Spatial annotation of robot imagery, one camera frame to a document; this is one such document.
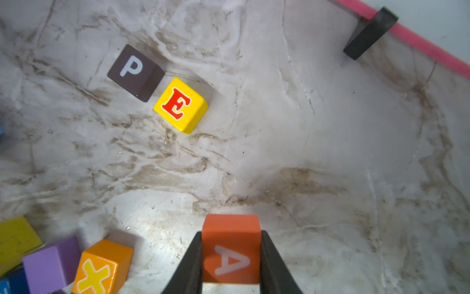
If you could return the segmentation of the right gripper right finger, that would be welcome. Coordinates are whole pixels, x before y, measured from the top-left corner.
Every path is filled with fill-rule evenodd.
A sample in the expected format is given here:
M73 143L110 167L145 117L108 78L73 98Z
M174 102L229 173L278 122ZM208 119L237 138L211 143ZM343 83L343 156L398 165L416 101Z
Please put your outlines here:
M267 231L261 231L260 280L261 294L303 294Z

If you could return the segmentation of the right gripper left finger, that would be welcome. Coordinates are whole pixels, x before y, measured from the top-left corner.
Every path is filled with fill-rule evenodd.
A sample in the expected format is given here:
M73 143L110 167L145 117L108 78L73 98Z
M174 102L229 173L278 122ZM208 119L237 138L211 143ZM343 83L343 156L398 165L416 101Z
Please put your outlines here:
M201 294L202 289L203 244L197 232L162 294Z

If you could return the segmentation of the orange A block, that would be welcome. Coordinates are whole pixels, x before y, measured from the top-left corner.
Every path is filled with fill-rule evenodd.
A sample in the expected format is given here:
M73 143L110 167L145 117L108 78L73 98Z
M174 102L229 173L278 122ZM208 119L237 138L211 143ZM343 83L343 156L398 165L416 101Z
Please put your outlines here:
M202 228L203 281L258 284L261 227L253 214L208 214Z

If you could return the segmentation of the yellow E block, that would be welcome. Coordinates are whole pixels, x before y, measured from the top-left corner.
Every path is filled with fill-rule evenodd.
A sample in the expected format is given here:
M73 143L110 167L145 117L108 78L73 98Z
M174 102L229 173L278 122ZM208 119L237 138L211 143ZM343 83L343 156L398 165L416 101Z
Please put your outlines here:
M201 95L175 77L153 109L178 131L191 134L208 110L208 104Z

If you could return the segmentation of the dark P block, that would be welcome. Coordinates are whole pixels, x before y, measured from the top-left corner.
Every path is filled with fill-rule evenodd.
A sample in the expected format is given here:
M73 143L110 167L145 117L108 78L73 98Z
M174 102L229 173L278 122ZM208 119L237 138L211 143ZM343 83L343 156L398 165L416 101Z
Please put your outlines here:
M140 101L147 102L165 77L165 72L157 63L127 44L107 77Z

